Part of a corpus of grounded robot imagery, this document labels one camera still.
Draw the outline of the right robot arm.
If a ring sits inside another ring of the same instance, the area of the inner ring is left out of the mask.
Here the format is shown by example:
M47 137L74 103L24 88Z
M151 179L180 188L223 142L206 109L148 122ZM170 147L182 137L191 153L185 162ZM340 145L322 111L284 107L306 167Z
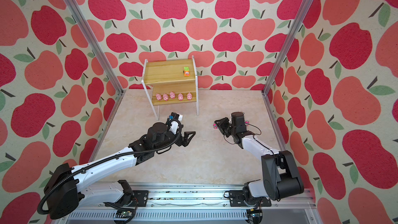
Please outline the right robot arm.
M244 201L249 206L259 204L264 198L278 201L304 192L304 183L293 154L280 151L259 140L249 131L244 113L234 112L231 118L215 120L217 129L225 138L232 137L234 144L261 161L262 179L244 184Z

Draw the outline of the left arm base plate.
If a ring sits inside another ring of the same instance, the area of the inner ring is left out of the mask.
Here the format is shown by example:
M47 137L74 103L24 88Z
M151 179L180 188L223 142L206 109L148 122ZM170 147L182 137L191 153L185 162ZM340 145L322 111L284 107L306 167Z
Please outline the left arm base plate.
M114 203L105 203L106 206L115 207L145 207L148 200L148 190L130 190L124 192L121 198Z

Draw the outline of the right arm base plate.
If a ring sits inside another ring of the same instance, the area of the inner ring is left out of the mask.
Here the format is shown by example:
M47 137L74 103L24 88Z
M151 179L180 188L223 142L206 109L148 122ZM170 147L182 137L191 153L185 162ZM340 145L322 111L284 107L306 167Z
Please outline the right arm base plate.
M272 203L267 197L253 197L246 190L225 191L223 197L230 201L231 207L271 207Z

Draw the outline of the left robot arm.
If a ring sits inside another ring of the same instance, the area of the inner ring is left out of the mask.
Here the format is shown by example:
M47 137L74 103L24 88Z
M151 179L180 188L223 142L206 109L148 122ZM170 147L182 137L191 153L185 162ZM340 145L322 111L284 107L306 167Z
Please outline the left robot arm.
M57 167L44 188L37 212L51 219L60 219L78 207L103 203L106 207L124 213L128 220L136 214L139 201L126 180L119 180L104 189L93 184L118 171L137 166L171 149L173 145L188 146L196 132L183 132L178 119L157 122L146 134L124 149L86 164Z

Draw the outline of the green orange toy truck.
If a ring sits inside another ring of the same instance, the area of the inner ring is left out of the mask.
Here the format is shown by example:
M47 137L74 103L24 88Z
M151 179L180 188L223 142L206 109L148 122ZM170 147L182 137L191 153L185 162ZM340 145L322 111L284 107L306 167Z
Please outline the green orange toy truck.
M190 69L188 66L183 67L183 75L186 77L190 76Z

